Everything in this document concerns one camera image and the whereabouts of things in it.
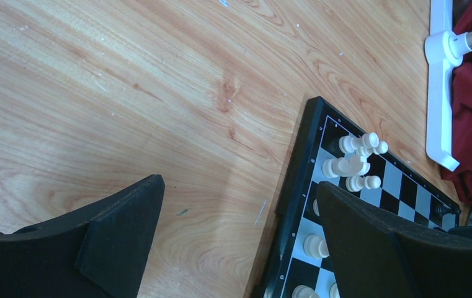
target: black pawn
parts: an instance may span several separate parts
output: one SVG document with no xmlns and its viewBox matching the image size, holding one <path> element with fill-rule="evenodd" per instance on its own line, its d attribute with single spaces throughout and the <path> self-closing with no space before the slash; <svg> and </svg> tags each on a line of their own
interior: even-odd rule
<svg viewBox="0 0 472 298">
<path fill-rule="evenodd" d="M 446 214 L 452 214 L 454 212 L 451 210 L 451 208 L 444 207 L 444 205 L 437 205 L 435 208 L 435 213 L 438 216 L 443 217 Z"/>
</svg>

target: wood grain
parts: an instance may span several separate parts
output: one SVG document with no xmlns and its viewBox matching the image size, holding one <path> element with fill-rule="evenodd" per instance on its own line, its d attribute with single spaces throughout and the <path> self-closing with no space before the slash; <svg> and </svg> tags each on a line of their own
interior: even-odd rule
<svg viewBox="0 0 472 298">
<path fill-rule="evenodd" d="M 428 23 L 427 0 L 0 0 L 0 232 L 159 173 L 139 296 L 246 296 L 318 95 L 456 198 L 424 150 Z"/>
</svg>

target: white pawn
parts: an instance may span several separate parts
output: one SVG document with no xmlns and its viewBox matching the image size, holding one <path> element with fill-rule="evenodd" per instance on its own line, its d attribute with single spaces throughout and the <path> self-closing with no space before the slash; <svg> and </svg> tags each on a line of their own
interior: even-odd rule
<svg viewBox="0 0 472 298">
<path fill-rule="evenodd" d="M 380 144 L 375 148 L 359 147 L 354 151 L 354 153 L 369 157 L 373 153 L 376 155 L 380 155 L 387 153 L 387 151 L 389 151 L 389 146 L 387 145 L 387 143 L 385 141 L 380 141 Z"/>
<path fill-rule="evenodd" d="M 313 211 L 314 211 L 314 214 L 316 214 L 316 216 L 319 216 L 318 200 L 314 200 L 314 203 L 313 203 Z"/>
<path fill-rule="evenodd" d="M 362 190 L 362 188 L 367 189 L 376 189 L 379 188 L 382 184 L 382 180 L 378 176 L 354 176 L 348 177 L 345 180 L 345 186 L 348 191 L 357 192 Z"/>
<path fill-rule="evenodd" d="M 343 153 L 353 153 L 359 147 L 374 148 L 380 143 L 380 139 L 375 132 L 366 133 L 359 138 L 347 135 L 341 137 L 338 146 Z"/>
<path fill-rule="evenodd" d="M 299 285 L 292 292 L 292 298 L 319 298 L 319 295 L 310 287 Z"/>
<path fill-rule="evenodd" d="M 314 234 L 305 238 L 303 250 L 305 251 L 306 255 L 315 259 L 323 259 L 329 256 L 329 248 L 327 247 L 327 242 L 325 239 Z"/>
<path fill-rule="evenodd" d="M 321 171 L 327 178 L 362 176 L 367 174 L 370 168 L 367 157 L 361 155 L 354 155 L 349 159 L 330 158 L 321 165 Z"/>
<path fill-rule="evenodd" d="M 338 285 L 336 283 L 332 284 L 331 290 L 329 291 L 329 298 L 340 298 L 340 293 L 338 292 Z"/>
</svg>

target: black square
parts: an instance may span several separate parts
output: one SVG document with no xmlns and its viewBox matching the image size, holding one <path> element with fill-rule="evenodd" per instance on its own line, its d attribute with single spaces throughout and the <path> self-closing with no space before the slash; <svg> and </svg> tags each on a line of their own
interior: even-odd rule
<svg viewBox="0 0 472 298">
<path fill-rule="evenodd" d="M 334 270 L 332 269 L 331 257 L 323 258 L 321 260 L 321 268 L 330 272 L 334 272 Z"/>
<path fill-rule="evenodd" d="M 347 177 L 340 177 L 340 183 L 338 183 L 338 186 L 341 188 L 341 189 L 345 189 L 347 191 L 347 187 L 345 186 L 345 180 L 347 180 Z M 357 192 L 350 192 L 351 194 L 357 196 L 357 197 L 360 197 L 360 192 L 357 191 Z"/>
<path fill-rule="evenodd" d="M 327 150 L 327 152 L 334 155 L 336 158 L 344 157 L 345 154 L 341 152 L 338 141 L 341 137 L 346 135 L 349 135 L 349 133 L 345 129 L 336 122 L 327 119 L 323 132 L 323 140 L 321 141 L 321 148 Z"/>
<path fill-rule="evenodd" d="M 319 267 L 292 258 L 287 280 L 285 281 L 284 298 L 290 298 L 294 289 L 301 284 L 315 289 L 318 275 Z"/>
<path fill-rule="evenodd" d="M 380 208 L 398 215 L 398 207 L 400 202 L 390 193 L 382 189 L 382 197 L 380 198 Z"/>
<path fill-rule="evenodd" d="M 442 216 L 437 214 L 437 207 L 444 206 L 439 200 L 437 200 L 434 196 L 431 196 L 431 205 L 429 205 L 429 219 L 434 222 L 439 227 L 442 226 Z"/>
<path fill-rule="evenodd" d="M 316 190 L 318 189 L 318 184 L 314 181 L 311 182 L 311 188 L 309 189 L 307 204 L 305 204 L 305 211 L 303 212 L 303 217 L 306 219 L 321 225 L 321 220 L 319 216 L 314 213 L 314 200 L 316 200 Z"/>
<path fill-rule="evenodd" d="M 379 155 L 372 154 L 367 158 L 367 162 L 371 164 L 371 168 L 367 173 L 368 176 L 378 176 L 383 183 L 383 175 L 385 173 L 386 161 Z"/>
<path fill-rule="evenodd" d="M 422 216 L 422 214 L 416 211 L 415 211 L 415 223 L 429 228 L 429 219 L 425 218 L 424 216 Z"/>
<path fill-rule="evenodd" d="M 402 185 L 400 185 L 400 201 L 406 203 L 409 207 L 415 209 L 417 195 L 417 184 L 402 175 Z"/>
</svg>

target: white plastic base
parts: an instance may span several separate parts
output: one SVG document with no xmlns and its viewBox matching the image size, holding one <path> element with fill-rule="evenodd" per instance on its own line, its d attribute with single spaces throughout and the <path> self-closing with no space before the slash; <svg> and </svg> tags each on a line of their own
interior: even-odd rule
<svg viewBox="0 0 472 298">
<path fill-rule="evenodd" d="M 425 40 L 429 64 L 425 150 L 429 158 L 450 171 L 460 164 L 452 157 L 452 73 L 462 64 L 463 55 L 472 51 L 466 34 L 453 33 L 452 14 L 452 0 L 431 0 L 430 36 Z"/>
</svg>

